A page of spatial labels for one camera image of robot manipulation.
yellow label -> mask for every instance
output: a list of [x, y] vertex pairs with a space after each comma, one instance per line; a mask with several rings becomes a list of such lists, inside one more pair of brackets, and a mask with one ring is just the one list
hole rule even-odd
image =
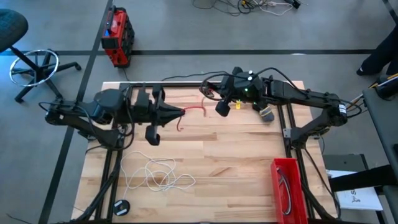
[[236, 102], [236, 109], [237, 110], [240, 110], [241, 109], [241, 102], [238, 100], [237, 102]]

round black puck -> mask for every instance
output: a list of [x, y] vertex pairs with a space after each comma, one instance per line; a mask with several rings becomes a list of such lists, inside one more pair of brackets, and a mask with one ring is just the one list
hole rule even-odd
[[117, 216], [123, 216], [130, 211], [130, 203], [127, 200], [118, 200], [113, 205], [113, 213]]

floor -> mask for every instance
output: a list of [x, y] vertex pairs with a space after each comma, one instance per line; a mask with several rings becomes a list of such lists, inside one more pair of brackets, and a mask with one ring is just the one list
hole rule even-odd
[[[126, 80], [95, 42], [110, 2], [2, 0], [0, 8], [17, 10], [29, 21], [28, 33], [15, 47], [57, 50], [61, 63], [76, 61], [83, 67], [80, 72], [71, 68], [58, 73], [53, 82], [66, 99], [78, 96], [91, 101], [103, 82]], [[203, 7], [211, 2], [197, 0]], [[307, 6], [280, 17], [262, 12], [231, 17], [214, 9], [196, 9], [189, 0], [114, 0], [131, 18], [136, 31], [134, 50], [276, 50], [256, 55], [136, 55], [126, 69], [128, 78], [153, 81], [172, 75], [232, 71], [234, 66], [254, 71], [272, 66], [293, 80], [303, 80], [312, 90], [350, 100], [376, 79], [359, 77], [355, 71], [368, 56], [364, 53], [376, 48], [395, 26], [387, 9], [398, 9], [398, 0], [305, 2]], [[291, 55], [282, 50], [315, 53]], [[0, 222], [20, 223], [8, 218], [8, 213], [36, 223], [61, 147], [68, 146], [63, 141], [67, 128], [44, 121], [45, 112], [37, 103], [54, 99], [46, 86], [34, 88], [22, 104], [14, 101], [21, 90], [7, 75], [14, 59], [9, 52], [0, 54], [0, 72], [4, 74], [0, 77], [0, 103], [5, 106], [0, 112]], [[364, 153], [371, 167], [387, 162], [367, 113], [333, 128], [325, 143], [325, 154]], [[74, 132], [50, 223], [70, 218], [86, 146], [87, 141]], [[377, 223], [373, 212], [344, 211], [343, 219]]]

wooden tabletop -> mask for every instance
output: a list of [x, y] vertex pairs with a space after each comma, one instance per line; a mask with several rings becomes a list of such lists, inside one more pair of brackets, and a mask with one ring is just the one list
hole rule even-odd
[[[304, 88], [303, 82], [295, 84]], [[108, 88], [119, 88], [119, 83], [104, 83], [102, 89]], [[200, 105], [203, 98], [198, 88], [165, 88], [165, 92], [165, 102], [180, 108]], [[128, 190], [126, 200], [131, 210], [122, 217], [114, 215], [114, 222], [276, 222], [270, 165], [273, 158], [285, 157], [276, 108], [273, 109], [275, 121], [266, 125], [250, 104], [242, 104], [240, 110], [231, 105], [226, 118], [215, 111], [215, 101], [205, 99], [204, 105], [206, 117], [202, 110], [187, 110], [180, 123], [181, 132], [176, 129], [177, 119], [159, 128], [159, 146], [151, 146], [145, 140], [145, 124], [137, 125], [132, 146], [123, 152], [126, 155], [141, 151], [154, 159], [174, 158], [175, 174], [190, 174], [196, 184], [187, 190], [165, 192], [153, 192], [146, 185]], [[293, 111], [297, 126], [312, 120], [309, 107], [293, 105]], [[92, 142], [89, 147], [96, 145], [97, 142]], [[307, 149], [326, 179], [318, 141], [308, 140]], [[303, 154], [310, 190], [326, 210], [335, 215], [332, 198]], [[98, 193], [105, 155], [104, 149], [95, 149], [86, 155], [72, 218], [81, 215], [81, 210]], [[147, 161], [145, 157], [131, 154], [123, 161], [123, 168], [132, 175]], [[144, 172], [140, 172], [131, 186], [141, 183], [144, 176]], [[191, 182], [184, 177], [177, 186], [184, 187]], [[126, 189], [122, 172], [118, 183], [116, 200], [122, 199]], [[103, 216], [107, 207], [108, 198], [105, 198]]]

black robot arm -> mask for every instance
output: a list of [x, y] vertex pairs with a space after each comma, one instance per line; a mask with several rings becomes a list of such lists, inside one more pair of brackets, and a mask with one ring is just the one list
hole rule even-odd
[[[347, 122], [346, 107], [335, 94], [300, 90], [293, 83], [275, 80], [272, 76], [260, 78], [258, 73], [244, 72], [239, 67], [234, 68], [232, 75], [219, 76], [223, 76], [220, 84], [207, 82], [206, 79], [200, 91], [212, 100], [219, 100], [216, 111], [222, 116], [228, 115], [230, 111], [228, 104], [231, 101], [262, 105], [295, 103], [322, 108], [322, 114], [305, 126], [284, 130], [285, 137], [290, 138], [291, 146], [294, 148], [302, 149], [309, 136], [322, 135], [330, 126], [341, 126]], [[213, 91], [217, 92], [221, 99], [214, 99]]]
[[83, 103], [79, 101], [65, 101], [57, 99], [50, 104], [45, 120], [53, 125], [67, 125], [79, 130], [85, 138], [94, 137], [104, 147], [111, 149], [123, 148], [121, 138], [123, 134], [118, 128], [103, 130], [93, 125], [98, 124], [132, 124], [150, 123], [146, 128], [146, 139], [157, 146], [160, 136], [158, 126], [165, 126], [175, 118], [185, 114], [184, 110], [164, 103], [164, 89], [158, 85], [153, 87], [154, 102], [149, 99], [149, 93], [142, 87], [137, 94], [136, 102], [131, 105], [131, 99], [121, 90], [104, 90], [97, 93], [94, 101]]

